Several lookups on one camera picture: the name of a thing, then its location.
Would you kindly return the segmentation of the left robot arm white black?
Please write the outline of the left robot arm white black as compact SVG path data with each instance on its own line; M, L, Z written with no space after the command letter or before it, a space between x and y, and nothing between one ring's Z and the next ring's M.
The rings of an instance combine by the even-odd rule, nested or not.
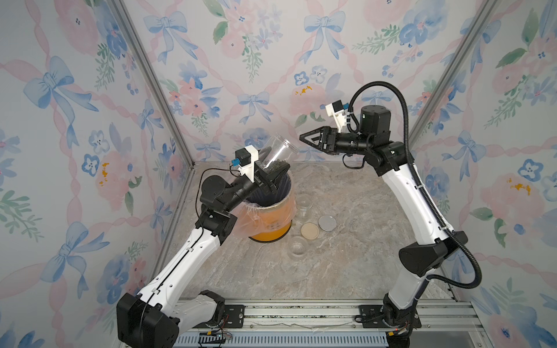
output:
M172 260L138 294L117 303L117 337L129 347L172 347L178 337L201 324L223 325L225 299L201 291L183 304L178 301L205 261L229 237L237 222L233 211L253 193L275 194L290 169L286 152L270 146L246 146L236 151L240 175L229 183L219 175L199 185L200 211L187 241Z

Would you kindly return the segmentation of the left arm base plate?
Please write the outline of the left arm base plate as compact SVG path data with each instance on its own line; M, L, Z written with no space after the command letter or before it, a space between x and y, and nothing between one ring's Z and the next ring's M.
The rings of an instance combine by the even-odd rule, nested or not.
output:
M245 321L243 304L220 304L215 312L217 326L224 329L242 329Z

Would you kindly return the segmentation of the beige jar lid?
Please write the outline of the beige jar lid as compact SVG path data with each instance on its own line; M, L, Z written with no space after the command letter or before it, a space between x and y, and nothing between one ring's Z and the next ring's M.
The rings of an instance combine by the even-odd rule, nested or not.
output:
M313 241L319 237L320 230L314 223L305 223L301 226L300 234L303 238Z

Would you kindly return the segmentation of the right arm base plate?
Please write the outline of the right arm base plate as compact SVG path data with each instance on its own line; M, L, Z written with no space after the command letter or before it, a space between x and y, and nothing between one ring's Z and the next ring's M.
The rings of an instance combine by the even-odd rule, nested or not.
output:
M382 304L363 304L358 307L358 314L354 317L356 323L361 323L364 329L420 329L421 319L415 306L405 310Z

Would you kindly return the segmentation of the glass jar with tea leaves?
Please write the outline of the glass jar with tea leaves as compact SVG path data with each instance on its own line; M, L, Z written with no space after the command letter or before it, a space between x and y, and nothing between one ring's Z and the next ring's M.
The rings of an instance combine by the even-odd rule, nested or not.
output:
M297 206L297 217L301 220L306 219L313 207L313 200L308 194L299 194L295 200Z

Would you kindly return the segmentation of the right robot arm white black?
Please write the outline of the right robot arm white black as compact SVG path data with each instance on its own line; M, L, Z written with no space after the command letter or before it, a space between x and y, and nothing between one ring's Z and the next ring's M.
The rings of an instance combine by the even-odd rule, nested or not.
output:
M467 243L464 232L451 238L437 221L437 208L428 204L422 185L416 183L414 166L406 159L404 144L390 140L391 112L383 106L367 105L361 110L360 130L322 126L300 135L301 142L328 155L361 155L393 191L406 214L416 241L399 252L403 265L394 287L385 295L381 314L393 327L408 327L416 315L419 298L442 262Z

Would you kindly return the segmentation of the grey metal jar lid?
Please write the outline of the grey metal jar lid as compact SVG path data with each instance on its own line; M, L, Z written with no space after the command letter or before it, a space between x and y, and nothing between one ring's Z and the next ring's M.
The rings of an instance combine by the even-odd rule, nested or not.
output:
M333 232L338 227L338 224L332 215L322 215L318 219L318 226L322 231Z

